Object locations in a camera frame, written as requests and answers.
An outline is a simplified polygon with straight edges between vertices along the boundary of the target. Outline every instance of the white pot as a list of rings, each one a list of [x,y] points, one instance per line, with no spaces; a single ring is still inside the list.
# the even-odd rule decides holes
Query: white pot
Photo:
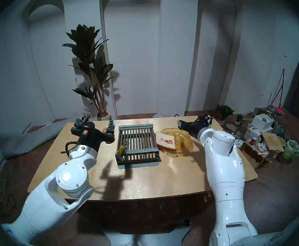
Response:
[[[98,117],[98,114],[96,115],[97,121],[109,121],[110,120],[110,113],[107,112],[107,116],[105,117]]]
[[[235,124],[236,126],[239,126],[239,125],[241,124],[241,122],[240,122],[240,121],[237,121],[237,120],[235,120],[235,121],[234,121],[234,124]]]

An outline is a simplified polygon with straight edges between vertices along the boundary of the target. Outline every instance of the bread slice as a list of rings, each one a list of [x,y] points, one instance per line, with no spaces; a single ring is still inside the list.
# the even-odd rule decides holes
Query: bread slice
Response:
[[[176,151],[174,136],[156,132],[156,145],[160,149]]]

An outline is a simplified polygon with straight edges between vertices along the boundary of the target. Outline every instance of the metal rack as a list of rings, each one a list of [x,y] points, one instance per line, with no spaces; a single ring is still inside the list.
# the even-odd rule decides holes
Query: metal rack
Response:
[[[153,124],[119,126],[117,151],[124,146],[124,151],[116,153],[118,166],[159,161],[159,149],[156,146]]]

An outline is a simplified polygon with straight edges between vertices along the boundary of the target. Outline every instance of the wooden cutting board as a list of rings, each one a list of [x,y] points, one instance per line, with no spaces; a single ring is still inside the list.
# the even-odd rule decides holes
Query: wooden cutting board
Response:
[[[285,151],[276,134],[262,132],[262,136],[263,136],[265,143],[267,144],[269,150],[277,151],[277,152]]]

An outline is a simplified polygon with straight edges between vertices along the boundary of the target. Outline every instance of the plastic bag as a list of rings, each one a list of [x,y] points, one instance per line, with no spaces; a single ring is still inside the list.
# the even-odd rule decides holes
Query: plastic bag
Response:
[[[294,156],[299,156],[299,145],[295,140],[288,140],[285,146],[283,156],[285,159],[291,159]]]

